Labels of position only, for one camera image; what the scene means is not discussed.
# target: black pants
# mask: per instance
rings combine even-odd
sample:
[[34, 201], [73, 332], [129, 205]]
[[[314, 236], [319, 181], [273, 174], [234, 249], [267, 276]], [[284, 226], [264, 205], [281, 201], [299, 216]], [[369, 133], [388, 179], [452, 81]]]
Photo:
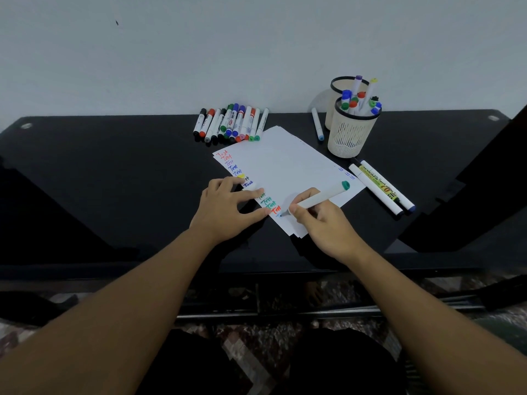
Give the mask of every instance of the black pants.
[[[362, 332], [307, 331], [293, 351], [292, 393], [406, 394], [402, 366]], [[172, 330], [137, 394], [237, 391], [237, 379], [220, 346], [195, 334]]]

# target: wall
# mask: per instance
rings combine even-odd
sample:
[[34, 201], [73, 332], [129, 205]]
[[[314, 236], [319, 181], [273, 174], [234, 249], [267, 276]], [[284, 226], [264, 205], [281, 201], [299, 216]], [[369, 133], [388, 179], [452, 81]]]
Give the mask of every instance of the wall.
[[389, 110], [527, 103], [527, 0], [0, 2], [0, 128], [236, 101], [325, 111], [330, 80], [357, 73]]

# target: paper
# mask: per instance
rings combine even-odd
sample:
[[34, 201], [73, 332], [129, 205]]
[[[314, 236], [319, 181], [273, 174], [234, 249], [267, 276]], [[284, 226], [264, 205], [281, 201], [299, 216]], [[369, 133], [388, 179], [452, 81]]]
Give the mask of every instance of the paper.
[[215, 152], [214, 158], [233, 176], [244, 177], [245, 187], [263, 187], [258, 204], [271, 209], [271, 218], [287, 235], [300, 238], [306, 228], [294, 216], [280, 216], [295, 196], [310, 187], [324, 190], [347, 180], [350, 189], [330, 199], [340, 207], [364, 188], [350, 172], [280, 126], [267, 129], [259, 142], [230, 145]]

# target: patterned tile floor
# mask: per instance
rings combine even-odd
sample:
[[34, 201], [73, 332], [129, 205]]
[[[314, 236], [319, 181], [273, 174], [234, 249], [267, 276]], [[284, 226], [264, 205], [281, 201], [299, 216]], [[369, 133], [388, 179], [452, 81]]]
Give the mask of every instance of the patterned tile floor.
[[[427, 291], [439, 294], [458, 290], [476, 289], [505, 278], [504, 275], [482, 274], [470, 277], [424, 279], [418, 284]], [[307, 293], [315, 291], [322, 305], [333, 305], [354, 300], [357, 295], [348, 282], [322, 282], [320, 286], [307, 286]], [[56, 294], [53, 302], [63, 302], [73, 294]], [[76, 294], [83, 299], [89, 294]], [[281, 294], [267, 299], [271, 309], [280, 305], [290, 307]], [[497, 319], [506, 320], [527, 329], [527, 302], [494, 313]], [[277, 322], [269, 325], [218, 325], [213, 328], [214, 337], [220, 339], [222, 347], [233, 362], [240, 376], [239, 394], [286, 393], [291, 353], [302, 333], [312, 326], [323, 326], [332, 330], [352, 328], [364, 332], [384, 345], [394, 358], [399, 356], [400, 344], [383, 318], [348, 318], [312, 322]], [[180, 329], [200, 333], [203, 326], [185, 325]], [[0, 322], [0, 358], [19, 343], [36, 332], [28, 328]]]

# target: white mesh pen cup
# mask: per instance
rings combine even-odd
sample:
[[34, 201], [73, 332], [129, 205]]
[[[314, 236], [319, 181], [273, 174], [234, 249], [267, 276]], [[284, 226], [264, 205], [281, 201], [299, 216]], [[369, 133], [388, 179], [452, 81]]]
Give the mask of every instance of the white mesh pen cup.
[[[344, 90], [351, 90], [353, 87], [353, 82], [355, 81], [355, 76], [339, 76], [334, 78], [329, 87], [331, 88], [332, 92], [329, 97], [328, 107], [326, 109], [326, 121], [324, 122], [324, 126], [326, 126], [327, 130], [331, 130], [332, 122], [333, 122], [333, 105], [335, 104], [335, 101], [337, 98], [342, 97], [342, 92]], [[368, 80], [362, 80], [362, 83], [360, 84], [359, 91], [365, 92], [366, 89], [369, 86]]]
[[342, 97], [338, 98], [333, 105], [333, 130], [329, 133], [328, 150], [339, 158], [352, 158], [359, 154], [383, 109], [372, 116], [350, 115], [340, 109], [341, 100]]

